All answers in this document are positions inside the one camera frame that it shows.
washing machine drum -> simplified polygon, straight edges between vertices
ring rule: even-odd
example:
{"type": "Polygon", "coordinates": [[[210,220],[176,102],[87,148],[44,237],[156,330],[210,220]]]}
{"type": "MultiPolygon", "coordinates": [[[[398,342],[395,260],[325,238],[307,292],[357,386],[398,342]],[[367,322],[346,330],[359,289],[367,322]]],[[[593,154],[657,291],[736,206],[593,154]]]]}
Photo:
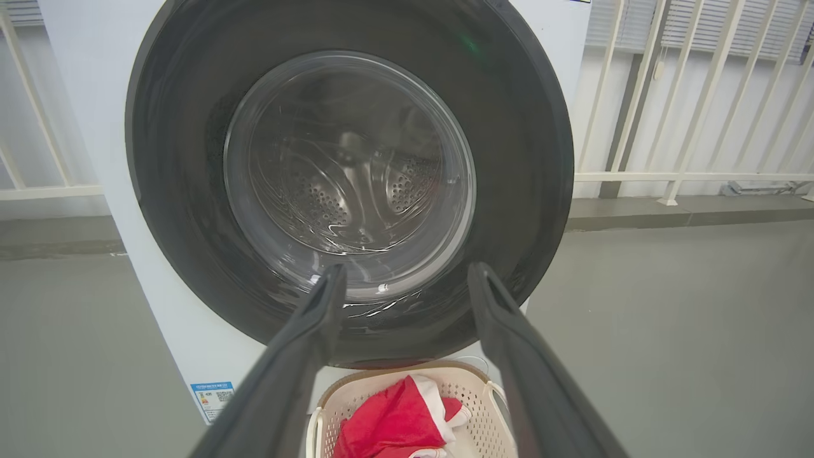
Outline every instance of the washing machine drum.
{"type": "Polygon", "coordinates": [[[347,267],[332,363],[351,368],[475,341],[471,262],[524,301],[573,186],[554,70],[501,0],[168,2],[126,132],[155,240],[248,336],[268,342],[347,267]]]}

stainless steel drum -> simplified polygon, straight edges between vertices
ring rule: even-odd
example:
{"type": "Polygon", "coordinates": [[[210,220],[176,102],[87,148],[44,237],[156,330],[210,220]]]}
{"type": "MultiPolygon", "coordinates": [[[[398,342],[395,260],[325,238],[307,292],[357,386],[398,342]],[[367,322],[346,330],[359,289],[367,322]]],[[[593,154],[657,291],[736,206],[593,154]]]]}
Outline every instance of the stainless steel drum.
{"type": "Polygon", "coordinates": [[[461,245],[475,203],[469,144],[431,88],[384,59],[302,55],[244,96],[225,143],[234,215],[298,284],[348,268],[348,299],[397,297],[461,245]]]}

white washing machine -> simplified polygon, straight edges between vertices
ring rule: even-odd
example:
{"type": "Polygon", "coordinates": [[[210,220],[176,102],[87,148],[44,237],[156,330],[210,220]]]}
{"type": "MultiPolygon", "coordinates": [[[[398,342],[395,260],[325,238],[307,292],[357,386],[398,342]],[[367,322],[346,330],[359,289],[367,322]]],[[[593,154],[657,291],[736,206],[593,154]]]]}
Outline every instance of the white washing machine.
{"type": "Polygon", "coordinates": [[[207,422],[220,404],[201,393],[237,387],[335,262],[348,325],[314,398],[356,368],[441,357],[499,377],[461,273],[489,262],[521,302],[554,255],[589,2],[39,3],[207,422]]]}

concrete floor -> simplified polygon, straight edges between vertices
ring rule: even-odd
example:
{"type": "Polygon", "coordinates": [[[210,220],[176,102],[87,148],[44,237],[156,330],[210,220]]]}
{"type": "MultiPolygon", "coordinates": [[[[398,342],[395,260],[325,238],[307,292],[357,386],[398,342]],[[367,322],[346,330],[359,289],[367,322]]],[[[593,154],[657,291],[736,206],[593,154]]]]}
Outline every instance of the concrete floor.
{"type": "MultiPolygon", "coordinates": [[[[814,221],[575,232],[528,318],[631,456],[811,456],[812,278],[814,221]]],[[[127,257],[0,262],[0,291],[0,456],[190,450],[127,257]]]]}

laundry basket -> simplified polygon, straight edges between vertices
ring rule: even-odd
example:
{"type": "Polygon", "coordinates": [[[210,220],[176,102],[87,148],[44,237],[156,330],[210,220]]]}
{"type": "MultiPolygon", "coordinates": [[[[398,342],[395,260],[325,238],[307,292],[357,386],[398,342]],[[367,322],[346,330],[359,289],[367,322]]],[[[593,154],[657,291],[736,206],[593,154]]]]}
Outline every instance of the laundry basket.
{"type": "Polygon", "coordinates": [[[460,400],[472,412],[466,426],[456,428],[455,458],[515,458],[517,446],[495,396],[505,406],[505,394],[485,374],[468,364],[440,361],[392,371],[360,372],[334,383],[319,400],[306,435],[307,458],[331,458],[342,420],[370,396],[409,375],[429,377],[441,396],[460,400]]]}

